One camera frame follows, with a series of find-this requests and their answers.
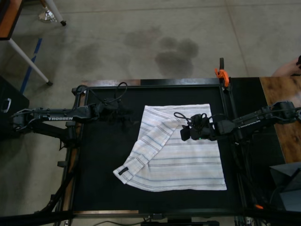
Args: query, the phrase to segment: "white table leg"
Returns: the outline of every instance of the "white table leg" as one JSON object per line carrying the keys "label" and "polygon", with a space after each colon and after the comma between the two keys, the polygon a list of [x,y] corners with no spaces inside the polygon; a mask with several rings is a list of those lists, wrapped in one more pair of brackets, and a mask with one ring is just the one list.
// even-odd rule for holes
{"label": "white table leg", "polygon": [[55,18],[57,21],[59,21],[63,26],[66,26],[66,21],[63,20],[63,17],[61,16],[60,12],[58,11],[55,3],[53,0],[45,0],[48,6],[50,7],[52,13],[55,15]]}
{"label": "white table leg", "polygon": [[52,82],[48,80],[48,78],[39,70],[39,68],[31,61],[31,59],[21,50],[21,48],[12,40],[8,40],[10,45],[14,48],[15,51],[20,54],[20,56],[32,67],[36,73],[47,83],[47,85],[51,86]]}

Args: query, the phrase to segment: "towel label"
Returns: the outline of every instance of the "towel label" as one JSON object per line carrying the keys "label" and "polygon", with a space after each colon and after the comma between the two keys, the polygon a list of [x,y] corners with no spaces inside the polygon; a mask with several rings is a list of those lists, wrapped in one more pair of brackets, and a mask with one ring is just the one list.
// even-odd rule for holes
{"label": "towel label", "polygon": [[128,171],[128,167],[125,167],[122,171],[120,171],[118,174],[121,175],[123,174],[125,171]]}

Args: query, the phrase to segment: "clamp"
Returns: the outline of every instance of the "clamp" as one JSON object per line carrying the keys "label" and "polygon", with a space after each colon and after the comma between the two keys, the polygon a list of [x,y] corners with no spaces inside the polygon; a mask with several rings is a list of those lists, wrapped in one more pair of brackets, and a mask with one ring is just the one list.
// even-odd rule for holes
{"label": "clamp", "polygon": [[222,86],[224,89],[229,88],[229,76],[228,73],[224,70],[224,58],[220,58],[220,69],[219,71],[215,68],[215,74],[219,79],[222,79]]}

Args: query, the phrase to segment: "striped towel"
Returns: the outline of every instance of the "striped towel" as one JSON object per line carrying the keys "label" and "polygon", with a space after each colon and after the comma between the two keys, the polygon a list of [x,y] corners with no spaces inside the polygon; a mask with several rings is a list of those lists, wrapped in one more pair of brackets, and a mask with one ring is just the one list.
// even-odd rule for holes
{"label": "striped towel", "polygon": [[151,192],[227,190],[217,141],[181,140],[186,117],[211,116],[210,105],[145,106],[139,136],[125,163],[114,170],[124,184]]}

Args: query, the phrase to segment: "concrete floor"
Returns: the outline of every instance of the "concrete floor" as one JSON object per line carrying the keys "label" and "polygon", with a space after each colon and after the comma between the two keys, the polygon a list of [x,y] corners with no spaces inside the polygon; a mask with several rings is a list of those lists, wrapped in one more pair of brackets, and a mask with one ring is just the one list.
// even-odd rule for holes
{"label": "concrete floor", "polygon": [[[55,0],[67,26],[37,20],[25,5],[13,39],[52,87],[32,72],[30,107],[68,108],[83,80],[210,78],[219,58],[232,77],[270,76],[300,55],[301,0]],[[0,74],[20,89],[28,65],[0,42]],[[27,134],[0,144],[0,213],[40,210],[61,183],[59,141]],[[92,225],[100,220],[75,220]],[[233,225],[221,218],[221,225]]]}

